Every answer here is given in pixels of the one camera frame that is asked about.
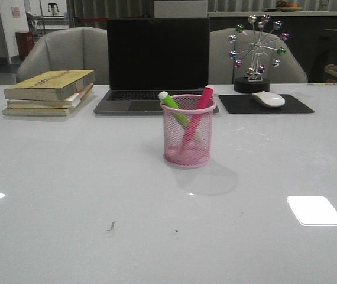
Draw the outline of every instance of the green highlighter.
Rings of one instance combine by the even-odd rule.
[[[176,104],[176,102],[174,102],[173,98],[170,97],[169,93],[165,91],[160,92],[158,97],[161,100],[161,102],[167,105],[168,107],[179,109],[179,106]],[[190,123],[184,114],[174,114],[174,117],[184,130]],[[202,142],[202,139],[197,133],[195,133],[195,140],[197,140],[198,142]]]

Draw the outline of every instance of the pink mesh pen holder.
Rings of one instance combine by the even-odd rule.
[[[212,118],[216,102],[211,98],[204,109],[196,109],[201,96],[171,96],[179,109],[161,103],[163,109],[164,158],[182,168],[201,167],[210,160]]]

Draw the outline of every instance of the pink highlighter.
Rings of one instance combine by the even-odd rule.
[[[213,87],[208,85],[204,88],[204,91],[202,93],[202,96],[199,100],[199,102],[196,105],[196,109],[204,109],[207,108],[209,105],[210,98],[213,95]],[[192,119],[186,129],[186,132],[184,133],[182,144],[180,146],[179,154],[182,154],[183,151],[186,149],[188,144],[192,141],[193,136],[196,132],[197,127],[199,126],[200,120],[202,119],[202,114],[195,114],[192,116]]]

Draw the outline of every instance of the fruit bowl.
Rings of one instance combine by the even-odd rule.
[[[276,8],[283,12],[296,12],[303,9],[303,7],[278,7],[278,6],[276,6]]]

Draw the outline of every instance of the stack of books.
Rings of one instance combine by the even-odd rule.
[[[4,89],[3,115],[65,116],[91,93],[94,70],[48,71]]]

